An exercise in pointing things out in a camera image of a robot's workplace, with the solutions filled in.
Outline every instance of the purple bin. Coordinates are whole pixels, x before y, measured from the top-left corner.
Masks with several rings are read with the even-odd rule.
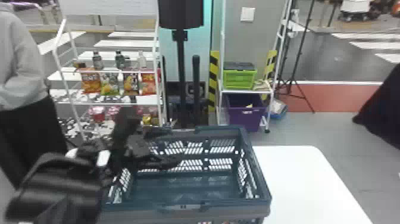
[[[265,106],[259,94],[225,94],[229,124],[243,125],[248,132],[258,131]]]

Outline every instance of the light switch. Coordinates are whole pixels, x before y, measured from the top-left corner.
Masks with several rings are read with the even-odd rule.
[[[244,22],[254,21],[255,8],[242,7],[242,13],[240,15],[240,20]]]

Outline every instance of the gray hoodie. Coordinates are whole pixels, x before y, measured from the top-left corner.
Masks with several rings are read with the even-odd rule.
[[[10,4],[0,2],[0,111],[47,96],[42,56]]]

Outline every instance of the black pants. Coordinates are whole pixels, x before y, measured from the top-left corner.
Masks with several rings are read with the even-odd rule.
[[[0,111],[0,135],[0,166],[15,188],[42,154],[67,152],[50,97]]]

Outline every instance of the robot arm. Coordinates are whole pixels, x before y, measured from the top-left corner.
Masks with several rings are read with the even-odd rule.
[[[11,199],[5,218],[14,222],[35,224],[96,223],[103,200],[115,177],[123,169],[135,174],[142,169],[167,170],[176,167],[179,157],[153,155],[147,142],[171,134],[171,129],[151,127],[136,141],[127,145],[128,137],[140,126],[140,119],[122,108],[115,120],[110,138],[85,142],[65,156],[44,154]],[[138,157],[137,150],[146,150]]]

